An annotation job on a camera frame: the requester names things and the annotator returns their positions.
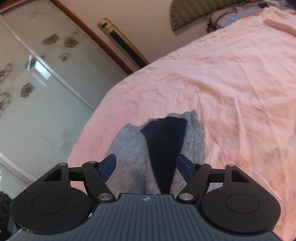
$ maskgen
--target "wooden door frame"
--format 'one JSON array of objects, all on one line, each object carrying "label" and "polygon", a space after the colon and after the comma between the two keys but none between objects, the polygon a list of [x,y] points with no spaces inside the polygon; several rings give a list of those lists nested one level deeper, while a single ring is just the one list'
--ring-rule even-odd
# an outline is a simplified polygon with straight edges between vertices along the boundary
[{"label": "wooden door frame", "polygon": [[[17,8],[23,4],[34,0],[8,0],[2,7],[0,7],[0,13],[6,13],[14,8]],[[118,57],[118,55],[98,36],[92,31],[80,18],[78,18],[73,12],[71,12],[65,5],[58,0],[49,0],[61,11],[63,11],[74,23],[76,23],[83,31],[85,31],[127,74],[132,74],[133,71],[124,63],[124,61]]]}]

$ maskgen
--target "logo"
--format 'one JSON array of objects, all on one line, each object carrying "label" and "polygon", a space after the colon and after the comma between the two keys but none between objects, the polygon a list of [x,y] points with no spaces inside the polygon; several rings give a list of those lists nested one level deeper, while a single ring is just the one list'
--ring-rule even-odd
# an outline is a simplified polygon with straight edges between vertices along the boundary
[{"label": "logo", "polygon": [[145,202],[148,202],[148,201],[151,200],[151,198],[150,198],[150,197],[144,197],[143,200],[144,200]]}]

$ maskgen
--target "bed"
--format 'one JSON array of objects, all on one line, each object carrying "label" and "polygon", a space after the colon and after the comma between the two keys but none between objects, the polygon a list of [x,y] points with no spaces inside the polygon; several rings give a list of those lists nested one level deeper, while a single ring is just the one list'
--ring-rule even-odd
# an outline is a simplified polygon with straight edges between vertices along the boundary
[{"label": "bed", "polygon": [[102,160],[128,123],[191,110],[205,133],[204,161],[213,168],[235,164],[274,195],[281,205],[274,232],[293,240],[296,16],[266,8],[130,75],[102,100],[68,163]]}]

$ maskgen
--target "frosted glass door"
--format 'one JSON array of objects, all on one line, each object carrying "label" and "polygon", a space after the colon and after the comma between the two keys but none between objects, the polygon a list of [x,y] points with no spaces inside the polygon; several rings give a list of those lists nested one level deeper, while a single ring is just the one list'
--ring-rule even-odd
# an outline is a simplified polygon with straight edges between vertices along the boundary
[{"label": "frosted glass door", "polygon": [[47,0],[3,15],[6,22],[78,93],[97,107],[127,74]]},{"label": "frosted glass door", "polygon": [[1,22],[0,33],[0,162],[32,181],[67,161],[93,111]]}]

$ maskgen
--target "wall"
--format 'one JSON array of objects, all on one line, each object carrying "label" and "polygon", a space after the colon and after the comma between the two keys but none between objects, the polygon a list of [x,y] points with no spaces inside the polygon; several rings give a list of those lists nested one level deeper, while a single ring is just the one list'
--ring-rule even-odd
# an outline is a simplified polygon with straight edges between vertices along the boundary
[{"label": "wall", "polygon": [[206,34],[205,18],[174,33],[170,26],[172,0],[59,0],[87,24],[128,66],[132,63],[98,28],[108,18],[140,50],[149,62]]}]

